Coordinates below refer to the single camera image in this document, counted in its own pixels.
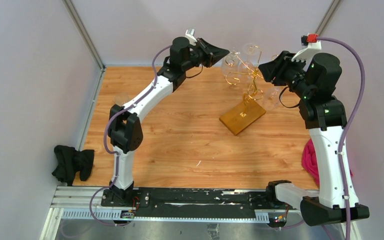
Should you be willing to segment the aluminium frame rail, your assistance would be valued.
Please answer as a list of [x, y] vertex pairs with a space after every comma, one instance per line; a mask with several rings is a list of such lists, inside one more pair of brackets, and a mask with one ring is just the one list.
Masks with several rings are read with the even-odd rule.
[[42, 240], [343, 240], [262, 189], [134, 188], [126, 205], [96, 187], [58, 187]]

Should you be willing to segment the pink cloth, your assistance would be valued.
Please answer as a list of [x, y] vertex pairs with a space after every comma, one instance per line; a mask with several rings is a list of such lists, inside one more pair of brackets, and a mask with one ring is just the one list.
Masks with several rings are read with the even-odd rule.
[[305, 144], [301, 157], [303, 169], [312, 176], [316, 186], [320, 187], [320, 175], [318, 170], [316, 150], [313, 141], [309, 139]]

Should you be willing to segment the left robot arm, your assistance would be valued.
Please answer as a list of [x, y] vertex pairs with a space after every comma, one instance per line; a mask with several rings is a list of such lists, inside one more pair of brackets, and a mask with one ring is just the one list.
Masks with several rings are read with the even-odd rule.
[[152, 82], [137, 96], [124, 105], [113, 105], [104, 130], [105, 150], [114, 156], [114, 172], [109, 190], [120, 206], [129, 206], [133, 201], [133, 163], [136, 150], [144, 134], [142, 122], [148, 113], [165, 97], [171, 95], [188, 78], [192, 68], [210, 68], [229, 54], [228, 49], [214, 46], [202, 38], [189, 40], [176, 37], [166, 49], [160, 69], [152, 65]]

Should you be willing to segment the clear wine glass back top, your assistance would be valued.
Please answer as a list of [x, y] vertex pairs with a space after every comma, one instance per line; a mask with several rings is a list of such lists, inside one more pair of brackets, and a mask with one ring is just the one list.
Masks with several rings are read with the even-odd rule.
[[259, 74], [258, 65], [261, 59], [262, 49], [253, 43], [247, 43], [242, 47], [238, 72], [244, 80], [252, 80], [254, 71]]

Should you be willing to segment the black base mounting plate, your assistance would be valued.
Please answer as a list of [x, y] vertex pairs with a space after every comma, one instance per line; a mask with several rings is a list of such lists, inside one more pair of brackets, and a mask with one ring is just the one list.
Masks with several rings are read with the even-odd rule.
[[162, 220], [260, 220], [258, 212], [274, 220], [295, 209], [271, 201], [263, 189], [134, 187], [124, 198], [105, 190], [102, 207], [135, 211], [138, 218]]

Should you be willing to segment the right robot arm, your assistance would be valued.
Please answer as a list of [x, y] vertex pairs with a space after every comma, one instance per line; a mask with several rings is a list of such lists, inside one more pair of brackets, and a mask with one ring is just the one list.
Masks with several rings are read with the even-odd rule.
[[269, 182], [266, 204], [272, 209], [288, 204], [300, 211], [309, 226], [367, 219], [370, 210], [353, 189], [346, 143], [341, 139], [348, 120], [344, 105], [334, 96], [342, 74], [340, 60], [329, 53], [317, 53], [310, 62], [294, 60], [293, 53], [283, 51], [258, 68], [266, 82], [286, 86], [299, 97], [299, 113], [314, 146], [319, 175], [317, 194], [288, 180]]

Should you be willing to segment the clear ribbed wine glass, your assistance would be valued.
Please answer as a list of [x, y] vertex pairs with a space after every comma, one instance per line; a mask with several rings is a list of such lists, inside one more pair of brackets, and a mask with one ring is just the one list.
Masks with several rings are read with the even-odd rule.
[[131, 100], [130, 96], [126, 92], [121, 92], [115, 95], [114, 104], [118, 106], [123, 106]]

